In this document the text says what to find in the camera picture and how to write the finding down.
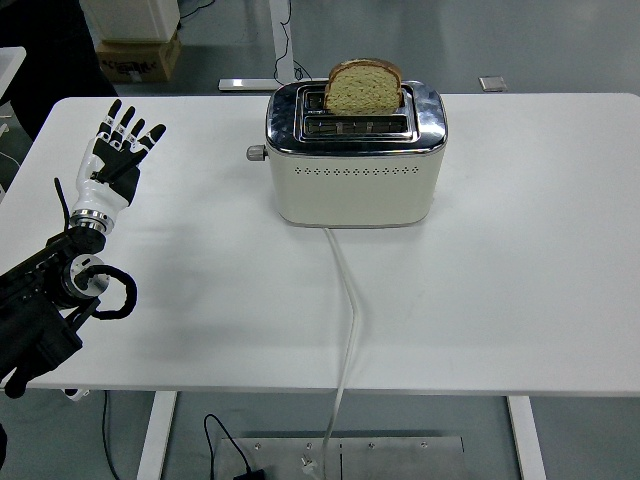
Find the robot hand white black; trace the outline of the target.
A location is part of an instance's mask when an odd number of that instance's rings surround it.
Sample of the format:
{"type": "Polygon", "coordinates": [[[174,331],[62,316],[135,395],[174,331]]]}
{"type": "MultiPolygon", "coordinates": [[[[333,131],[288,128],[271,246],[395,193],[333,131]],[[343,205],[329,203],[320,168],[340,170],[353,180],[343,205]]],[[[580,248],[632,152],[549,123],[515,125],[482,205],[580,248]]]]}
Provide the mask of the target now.
{"type": "Polygon", "coordinates": [[[110,232],[118,214],[133,202],[139,165],[166,132],[158,124],[147,133],[145,120],[136,118],[133,106],[122,108],[114,100],[85,151],[76,178],[78,199],[70,224],[110,232]]]}

